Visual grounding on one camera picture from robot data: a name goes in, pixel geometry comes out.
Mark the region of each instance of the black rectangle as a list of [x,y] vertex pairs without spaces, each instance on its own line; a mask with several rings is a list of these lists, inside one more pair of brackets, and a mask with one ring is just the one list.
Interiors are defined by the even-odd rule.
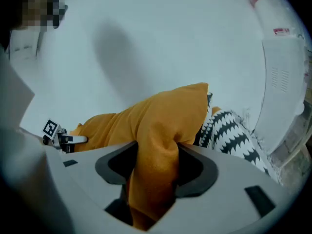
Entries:
[[264,217],[275,208],[274,203],[264,193],[260,186],[246,187],[245,191],[252,200],[261,217]]
[[71,159],[71,160],[63,162],[63,164],[64,164],[65,167],[68,167],[68,166],[72,166],[72,165],[78,164],[78,162],[73,160],[73,159]]

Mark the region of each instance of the person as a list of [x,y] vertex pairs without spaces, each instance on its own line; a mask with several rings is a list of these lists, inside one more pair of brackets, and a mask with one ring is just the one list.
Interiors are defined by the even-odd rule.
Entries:
[[57,28],[67,6],[61,0],[1,0],[0,44],[6,51],[12,30]]
[[[31,100],[33,93],[30,89],[23,83],[23,81],[17,76],[11,67],[9,61],[5,56],[5,51],[9,52],[9,44],[11,32],[13,30],[39,30],[47,31],[49,28],[58,28],[59,22],[62,20],[68,6],[63,3],[62,0],[0,0],[1,5],[1,24],[0,24],[0,74],[1,74],[1,86],[3,90],[0,94],[1,102],[6,101],[8,96],[5,94],[7,86],[12,85],[11,91],[14,91],[15,86],[20,86],[23,90],[22,96]],[[8,82],[8,80],[14,80],[16,84]],[[10,111],[4,109],[5,106],[10,107],[11,109],[18,108],[20,110],[20,115],[22,115],[21,108],[25,105],[22,105],[20,94],[10,95],[7,103],[2,103],[1,111]],[[22,133],[31,134],[32,136],[38,138],[42,142],[42,137],[36,136],[25,129],[19,127],[14,122],[7,122],[5,118],[2,117],[0,120],[0,126],[13,126],[14,128]]]

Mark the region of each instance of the orange cloth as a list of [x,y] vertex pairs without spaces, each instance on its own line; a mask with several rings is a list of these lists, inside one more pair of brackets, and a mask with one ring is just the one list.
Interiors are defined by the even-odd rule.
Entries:
[[220,110],[221,110],[221,108],[219,108],[219,107],[213,107],[213,108],[212,108],[211,115],[214,116],[215,113],[219,112]]
[[207,114],[207,92],[206,83],[162,92],[119,114],[94,116],[71,132],[89,138],[75,152],[138,142],[128,192],[134,227],[148,230],[174,203],[177,143],[193,144]]

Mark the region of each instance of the white panel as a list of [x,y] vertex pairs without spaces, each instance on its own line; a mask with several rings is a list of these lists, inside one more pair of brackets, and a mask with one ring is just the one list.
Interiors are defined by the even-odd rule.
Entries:
[[2,48],[0,48],[0,67],[0,126],[16,129],[34,93],[10,66]]
[[303,35],[303,26],[287,0],[250,0],[264,35]]
[[266,87],[256,134],[273,152],[283,140],[295,117],[302,113],[306,89],[305,42],[293,37],[263,40]]
[[39,32],[13,30],[10,39],[10,59],[34,58],[37,54]]

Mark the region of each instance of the white machine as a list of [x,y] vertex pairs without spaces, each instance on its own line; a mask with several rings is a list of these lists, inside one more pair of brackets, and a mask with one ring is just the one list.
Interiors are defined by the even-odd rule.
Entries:
[[[265,31],[266,57],[266,90],[255,132],[266,140],[270,153],[303,112],[312,44],[306,29],[300,24],[292,26],[293,20],[286,20],[285,13],[284,21],[268,20],[272,25],[265,21],[271,12],[266,1],[251,3]],[[53,121],[43,130],[48,136],[45,141],[51,139],[54,147],[17,133],[14,129],[34,95],[3,53],[0,57],[0,111],[4,112],[0,119],[0,164],[8,185],[54,232],[141,233],[131,227],[123,190],[135,166],[137,144],[72,153],[71,147],[87,142],[87,138],[70,136]],[[268,121],[274,128],[270,135]],[[67,154],[59,155],[56,148]],[[149,230],[151,233],[264,233],[291,203],[282,186],[238,157],[179,144],[179,159],[175,204]],[[196,167],[191,179],[184,177],[187,164]]]

